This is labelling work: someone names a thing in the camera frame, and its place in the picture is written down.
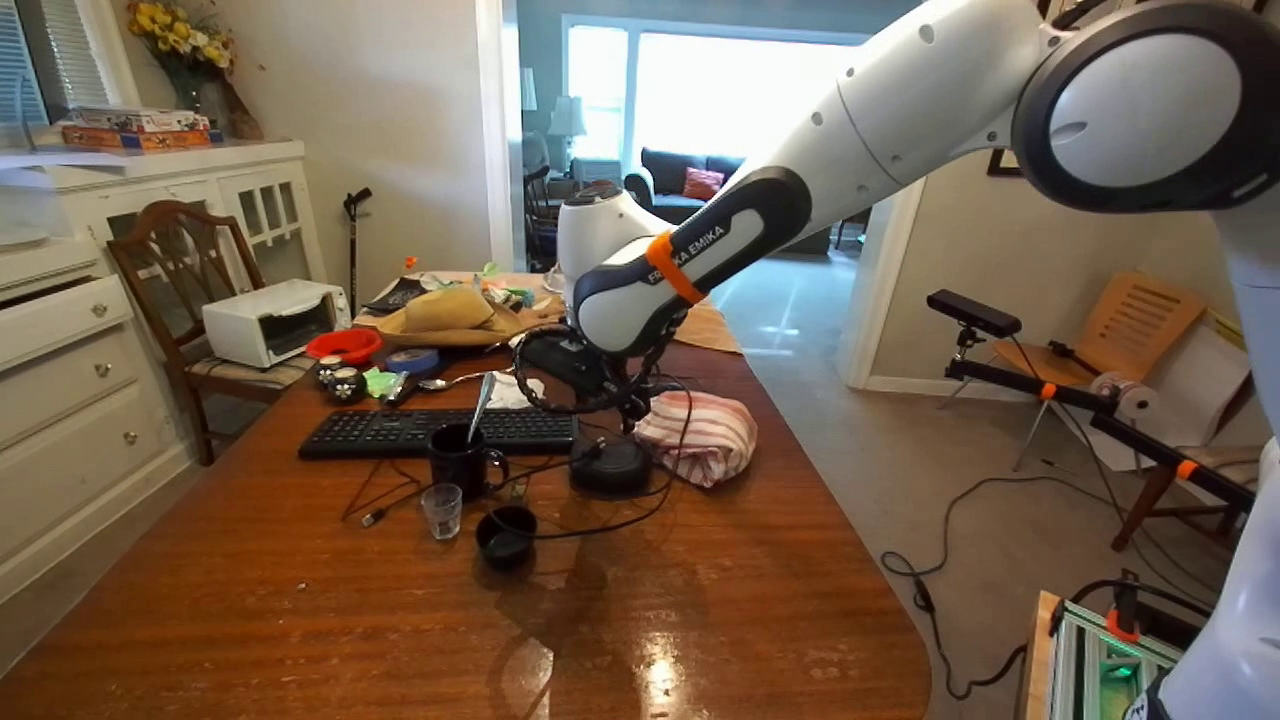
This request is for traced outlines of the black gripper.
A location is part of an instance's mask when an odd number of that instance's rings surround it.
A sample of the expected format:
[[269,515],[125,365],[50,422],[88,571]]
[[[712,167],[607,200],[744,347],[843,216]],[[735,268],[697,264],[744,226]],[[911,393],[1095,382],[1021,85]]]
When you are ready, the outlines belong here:
[[512,376],[529,406],[541,414],[649,414],[649,387],[626,372],[626,360],[599,353],[571,330],[521,336]]

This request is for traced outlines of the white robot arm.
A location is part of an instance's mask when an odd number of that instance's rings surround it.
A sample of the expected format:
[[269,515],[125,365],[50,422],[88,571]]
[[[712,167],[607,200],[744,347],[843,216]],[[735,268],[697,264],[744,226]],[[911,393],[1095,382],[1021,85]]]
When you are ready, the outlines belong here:
[[1004,150],[1080,212],[1204,212],[1226,262],[1255,397],[1280,423],[1280,27],[1239,6],[1149,0],[1075,31],[1029,0],[919,0],[691,222],[571,283],[516,367],[626,407],[717,283],[956,156]]

